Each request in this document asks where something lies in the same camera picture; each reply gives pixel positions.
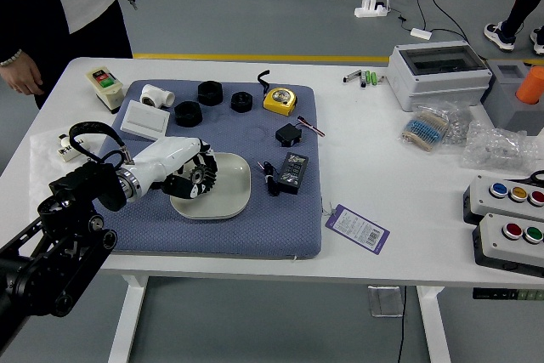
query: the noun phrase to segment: blue mat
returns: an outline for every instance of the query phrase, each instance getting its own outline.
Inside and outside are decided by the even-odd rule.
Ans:
[[[128,203],[117,213],[97,204],[97,210],[105,217],[106,227],[119,235],[116,251],[198,252],[262,258],[311,258],[319,253],[321,197],[318,136],[306,127],[301,127],[303,139],[291,148],[281,147],[275,138],[275,131],[287,123],[296,124],[297,116],[303,116],[319,127],[311,88],[270,84],[270,89],[288,87],[297,95],[294,112],[290,116],[283,116],[263,108],[263,87],[260,84],[223,83],[223,103],[215,106],[201,105],[203,121],[194,128],[182,128],[175,122],[173,108],[183,101],[197,101],[200,82],[133,82],[113,124],[133,156],[152,141],[125,133],[120,130],[120,126],[128,101],[139,100],[145,84],[172,91],[176,95],[173,107],[167,109],[171,112],[167,136],[197,137],[208,142],[216,152],[229,152],[243,157],[251,168],[252,193],[240,214],[223,220],[185,218],[174,210],[169,196],[160,190],[150,191],[143,199]],[[252,110],[242,114],[230,108],[231,96],[240,91],[250,93],[253,97]],[[100,155],[116,148],[116,143],[107,139]],[[309,158],[302,186],[297,195],[281,193],[277,197],[270,196],[258,162],[270,162],[279,172],[288,151]]]

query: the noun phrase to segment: robotic arm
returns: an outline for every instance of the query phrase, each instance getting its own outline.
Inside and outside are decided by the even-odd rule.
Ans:
[[[83,133],[105,133],[120,150],[97,157],[76,142]],[[28,316],[70,313],[114,249],[117,234],[104,228],[94,199],[117,212],[149,189],[193,199],[215,184],[213,150],[198,138],[161,138],[134,159],[115,131],[101,122],[75,125],[70,139],[91,160],[50,183],[52,195],[38,206],[38,219],[0,249],[0,354]],[[115,154],[121,157],[117,165],[106,162]],[[186,179],[183,166],[190,161],[195,166]],[[42,239],[32,255],[21,256],[22,246],[38,233]]]

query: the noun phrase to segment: green button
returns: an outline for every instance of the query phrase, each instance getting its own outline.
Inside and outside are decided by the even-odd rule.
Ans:
[[[113,80],[111,78],[106,78],[100,82],[102,88],[108,88],[110,85],[113,85]]]
[[[542,240],[542,232],[536,227],[529,227],[525,232],[529,237],[535,240]]]

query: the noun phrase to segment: pvc tee fitting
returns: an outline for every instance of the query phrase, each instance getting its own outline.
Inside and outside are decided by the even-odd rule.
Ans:
[[[142,95],[139,97],[139,102],[153,106],[154,108],[161,108],[163,105],[169,108],[175,99],[176,96],[173,92],[146,84],[142,88]]]

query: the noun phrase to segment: white plate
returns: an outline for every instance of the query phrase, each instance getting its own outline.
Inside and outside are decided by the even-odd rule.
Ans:
[[[182,216],[202,220],[231,218],[246,207],[252,192],[249,165],[234,153],[216,153],[215,160],[218,174],[210,191],[192,200],[170,196],[173,208]],[[184,166],[184,177],[193,167],[193,162]]]

